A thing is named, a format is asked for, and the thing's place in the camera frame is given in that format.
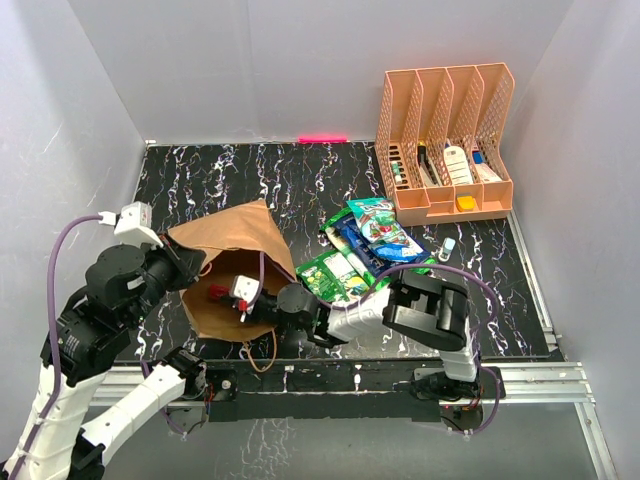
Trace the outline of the blue sea salt vinegar bag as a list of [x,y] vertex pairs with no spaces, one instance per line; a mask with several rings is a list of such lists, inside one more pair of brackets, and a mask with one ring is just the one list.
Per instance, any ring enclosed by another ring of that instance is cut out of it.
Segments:
[[362,263],[369,268],[372,265],[370,252],[361,234],[358,233],[349,222],[345,222],[343,219],[334,222],[332,226],[338,231]]

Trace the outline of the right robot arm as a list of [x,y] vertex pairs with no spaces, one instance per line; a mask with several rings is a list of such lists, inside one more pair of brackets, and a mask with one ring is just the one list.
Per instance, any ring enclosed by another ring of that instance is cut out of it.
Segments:
[[324,305],[298,283],[272,295],[258,280],[239,275],[229,287],[211,286],[208,296],[238,311],[243,324],[292,327],[323,348],[384,326],[439,352],[440,370],[412,374],[405,389],[414,397],[477,402],[483,394],[468,320],[468,290],[455,283],[401,270],[365,300]]

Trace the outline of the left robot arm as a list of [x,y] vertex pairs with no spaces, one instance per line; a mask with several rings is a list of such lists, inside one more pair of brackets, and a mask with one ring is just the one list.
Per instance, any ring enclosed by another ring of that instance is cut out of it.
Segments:
[[41,352],[39,386],[4,479],[100,479],[115,453],[172,401],[206,387],[206,363],[182,347],[101,416],[85,415],[137,328],[169,292],[199,279],[205,253],[163,235],[159,245],[116,245],[85,274]]

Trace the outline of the black yellow marker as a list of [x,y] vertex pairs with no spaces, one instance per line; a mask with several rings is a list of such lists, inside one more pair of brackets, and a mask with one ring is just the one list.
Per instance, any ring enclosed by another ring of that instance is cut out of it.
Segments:
[[417,146],[417,160],[423,184],[426,187],[440,187],[442,185],[437,169],[432,165],[427,154],[427,147],[424,142],[419,142]]

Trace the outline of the blue M&M candy packet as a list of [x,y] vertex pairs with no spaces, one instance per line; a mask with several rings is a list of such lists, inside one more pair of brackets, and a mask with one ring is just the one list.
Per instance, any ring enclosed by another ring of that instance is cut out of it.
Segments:
[[402,243],[375,243],[371,249],[380,259],[394,263],[412,263],[422,253],[420,247]]

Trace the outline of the aluminium frame rail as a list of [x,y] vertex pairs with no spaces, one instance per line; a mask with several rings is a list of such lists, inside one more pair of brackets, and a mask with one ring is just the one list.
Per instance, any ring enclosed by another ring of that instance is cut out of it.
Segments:
[[484,400],[481,406],[490,409],[495,416],[496,405],[571,404],[576,410],[582,436],[589,450],[595,474],[600,479],[617,476],[595,410],[595,397],[584,367],[579,362],[569,362],[560,354],[559,336],[556,334],[538,287],[535,273],[514,214],[507,217],[508,229],[514,239],[518,261],[524,271],[527,290],[532,296],[538,325],[545,336],[548,349],[554,358],[499,356],[485,363],[496,367],[502,374],[506,396],[501,401]]

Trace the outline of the white blue snack packet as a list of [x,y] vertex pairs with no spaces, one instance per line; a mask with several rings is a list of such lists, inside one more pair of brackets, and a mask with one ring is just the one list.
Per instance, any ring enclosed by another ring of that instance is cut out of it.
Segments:
[[367,244],[367,247],[369,249],[369,252],[370,252],[370,258],[371,258],[371,263],[372,263],[372,265],[368,268],[368,270],[374,276],[380,275],[384,270],[386,270],[388,268],[391,268],[391,267],[396,266],[396,265],[403,264],[403,263],[389,262],[389,261],[386,261],[386,260],[383,260],[383,259],[380,259],[379,257],[377,257],[374,254],[373,250],[371,249],[371,243],[362,235],[360,230],[357,228],[355,220],[351,219],[351,220],[347,220],[346,222],[349,222],[356,229],[356,231],[361,234],[361,236],[365,240],[365,242]]

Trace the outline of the brown paper bag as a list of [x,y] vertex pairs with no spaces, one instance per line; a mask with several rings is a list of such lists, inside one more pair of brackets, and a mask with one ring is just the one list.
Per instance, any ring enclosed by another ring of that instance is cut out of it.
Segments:
[[229,287],[237,275],[263,278],[263,287],[272,294],[295,280],[289,247],[264,200],[182,223],[168,235],[183,247],[205,253],[198,281],[180,291],[185,314],[199,337],[241,343],[247,353],[249,342],[267,333],[277,341],[273,321],[243,325],[239,312],[209,295],[211,286]]

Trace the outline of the small white blue bottle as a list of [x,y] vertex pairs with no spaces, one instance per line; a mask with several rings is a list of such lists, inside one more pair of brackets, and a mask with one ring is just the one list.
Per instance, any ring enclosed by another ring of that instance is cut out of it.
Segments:
[[447,237],[443,241],[438,251],[438,254],[437,254],[438,260],[441,263],[447,263],[451,258],[451,255],[455,249],[455,246],[456,246],[456,241],[453,238]]

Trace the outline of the small pink snack packet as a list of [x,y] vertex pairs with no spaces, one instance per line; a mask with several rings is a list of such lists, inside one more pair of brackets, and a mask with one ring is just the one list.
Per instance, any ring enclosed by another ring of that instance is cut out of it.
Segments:
[[229,294],[228,287],[212,284],[208,289],[208,296],[211,301],[218,302],[217,298],[223,294]]

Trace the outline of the green white small bottles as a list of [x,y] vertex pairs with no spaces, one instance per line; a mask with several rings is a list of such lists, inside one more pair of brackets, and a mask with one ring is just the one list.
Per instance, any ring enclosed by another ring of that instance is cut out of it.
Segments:
[[398,189],[400,189],[401,187],[406,187],[408,182],[403,164],[399,160],[392,160],[390,162],[390,167],[396,187]]

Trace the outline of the white tube blue cap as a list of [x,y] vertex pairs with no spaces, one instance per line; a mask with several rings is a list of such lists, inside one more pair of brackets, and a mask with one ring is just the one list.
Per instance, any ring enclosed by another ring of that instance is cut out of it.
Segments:
[[472,151],[472,159],[479,179],[483,183],[500,182],[502,178],[485,162],[479,150]]

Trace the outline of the green snack packet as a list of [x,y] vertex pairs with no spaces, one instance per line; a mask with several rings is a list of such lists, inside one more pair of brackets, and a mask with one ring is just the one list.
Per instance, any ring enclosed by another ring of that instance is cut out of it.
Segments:
[[311,292],[328,303],[356,300],[369,289],[367,282],[337,250],[324,252],[299,265],[296,273]]

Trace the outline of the small colourful snack packet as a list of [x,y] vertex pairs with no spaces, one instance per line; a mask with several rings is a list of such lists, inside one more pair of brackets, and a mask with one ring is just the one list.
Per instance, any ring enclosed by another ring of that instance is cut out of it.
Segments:
[[406,235],[396,221],[395,207],[390,200],[370,197],[349,200],[347,205],[360,232],[372,246],[407,245]]

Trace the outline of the green Chuba chips bag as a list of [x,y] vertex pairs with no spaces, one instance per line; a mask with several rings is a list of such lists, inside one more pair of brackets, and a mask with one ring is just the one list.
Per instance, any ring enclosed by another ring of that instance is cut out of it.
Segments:
[[321,231],[369,286],[393,266],[434,263],[430,252],[398,223],[393,204],[383,198],[349,201]]

